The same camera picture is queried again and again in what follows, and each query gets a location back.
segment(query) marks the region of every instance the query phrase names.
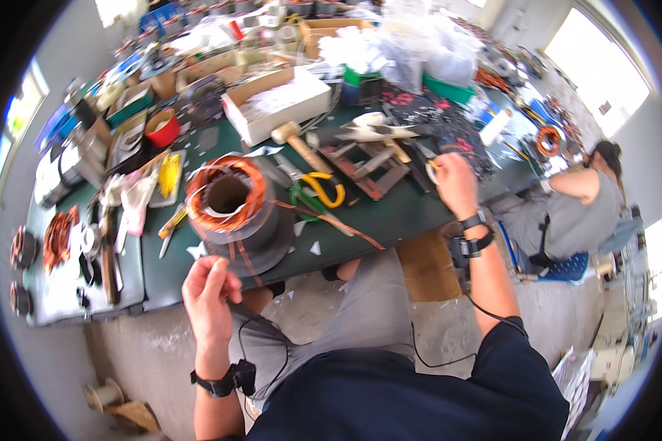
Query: black cable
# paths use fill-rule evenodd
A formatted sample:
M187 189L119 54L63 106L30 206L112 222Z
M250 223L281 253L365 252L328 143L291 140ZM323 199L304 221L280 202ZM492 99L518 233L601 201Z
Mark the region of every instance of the black cable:
M429 367L430 368L435 368L435 367L441 368L442 366L449 366L450 364L458 363L459 361L463 361L463 360L466 360L467 358L476 356L476 353L474 352L473 354L468 354L466 357L459 358L458 360L449 361L448 363L442 363L442 364L438 364L438 365L427 364L426 361L424 361L424 359L421 357L421 355L419 355L419 351L417 351L417 345L416 345L416 342L414 341L414 323L410 323L410 324L412 325L412 346L414 346L414 353L417 354L417 358L419 358L419 361L421 361L422 364L424 366L426 366L427 368L429 368Z
M265 322L273 325L273 328L280 333L280 336L282 336L282 342L284 343L284 352L285 352L285 357L284 357L284 364L282 365L282 368L280 368L279 371L277 371L277 374L274 376L273 380L269 382L265 387L265 392L263 393L263 397L267 394L267 391L270 390L270 387L274 384L274 382L277 381L278 378L280 378L280 375L282 375L282 372L284 372L284 368L286 368L287 364L289 363L289 345L286 342L286 336L282 332L281 329L279 329L277 326L274 326L274 323L269 321L268 319L264 318L261 315L258 315L256 317L248 318L243 324L238 328L238 342L240 343L241 346L241 352L243 353L243 359L247 360L248 358L245 355L245 348L243 347L243 338L241 332L243 331L243 328L247 325L247 323L254 322L255 320L264 320Z
M501 322L503 322L507 325L512 326L514 329L516 329L518 332L520 332L522 335L524 335L527 339L530 338L530 336L527 335L527 331L523 330L519 325L516 325L515 323L509 321L507 318L501 317L500 315L495 315L494 313L487 312L486 310L484 310L483 308L478 306L478 304L476 304L476 302L473 300L473 298L470 295L467 294L466 296L468 297L468 299L471 301L473 306L475 306L478 311L484 313L485 315L487 315L489 317L492 317L496 320L499 320L499 321L501 321Z

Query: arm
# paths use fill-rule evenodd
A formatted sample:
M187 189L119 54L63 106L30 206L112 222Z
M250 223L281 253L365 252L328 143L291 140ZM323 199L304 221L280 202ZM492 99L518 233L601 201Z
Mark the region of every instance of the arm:
M459 221L478 212L478 183L473 169L460 154L442 154L436 159L439 170L439 195ZM488 233L485 225L466 230L466 239L480 239ZM505 261L496 240L470 260L471 290L476 304L501 317L520 316L515 290L505 269ZM475 309L481 337L485 337L499 323L496 319Z
M228 343L233 332L227 300L242 300L241 282L227 270L228 261L218 256L198 259L183 287L184 306L196 338L196 374L205 380L219 380L228 371ZM228 435L245 436L243 411L238 394L214 398L196 386L194 433L198 440Z
M584 205L592 203L601 189L598 172L593 169L578 173L559 173L549 179L549 186L554 191L581 199Z

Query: window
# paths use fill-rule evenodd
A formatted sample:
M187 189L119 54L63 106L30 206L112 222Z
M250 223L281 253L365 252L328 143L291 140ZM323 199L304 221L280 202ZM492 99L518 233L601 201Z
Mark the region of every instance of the window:
M622 48L575 8L544 52L572 80L606 136L613 135L649 94Z
M5 117L5 128L0 137L0 175L8 162L10 153L14 154L26 128L32 122L36 111L49 93L42 72L35 60L29 64L22 85L19 87Z
M95 0L95 2L104 28L112 26L120 19L133 25L150 6L147 0Z

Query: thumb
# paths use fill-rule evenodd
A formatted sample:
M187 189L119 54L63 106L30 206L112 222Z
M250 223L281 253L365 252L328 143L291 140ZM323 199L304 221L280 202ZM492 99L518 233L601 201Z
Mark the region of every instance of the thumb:
M226 281L228 261L225 259L217 260L206 277L206 285L203 288L203 297L213 299L219 297L223 283Z

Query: copper winding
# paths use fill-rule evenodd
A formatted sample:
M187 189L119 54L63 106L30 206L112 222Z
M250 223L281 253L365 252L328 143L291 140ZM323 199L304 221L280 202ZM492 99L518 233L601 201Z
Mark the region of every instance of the copper winding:
M552 150L547 150L542 147L541 140L544 137L546 137L550 143L556 145L552 148ZM537 149L541 154L547 157L556 156L556 154L559 153L559 132L557 132L556 128L553 128L552 126L545 126L539 129L537 132Z
M224 175L244 175L241 177L249 178L249 191L245 203L237 212L226 217L215 217L206 212L207 206L204 203L203 190L217 178ZM265 176L251 159L239 156L222 156L202 166L186 186L186 196L188 198L186 210L189 217L205 229L232 232L248 223L260 210L265 199L266 187Z
M25 246L25 231L22 226L18 228L18 233L13 237L13 244L10 246L10 265L13 268L18 266L19 255L22 254L22 247Z
M503 78L493 75L484 68L478 68L478 72L476 73L476 81L487 86L497 87L505 93L510 92L510 88L508 87L508 84L505 83Z
M78 206L74 205L68 213L57 212L51 219L44 233L44 272L51 274L51 269L71 257L68 237L71 222L78 224Z

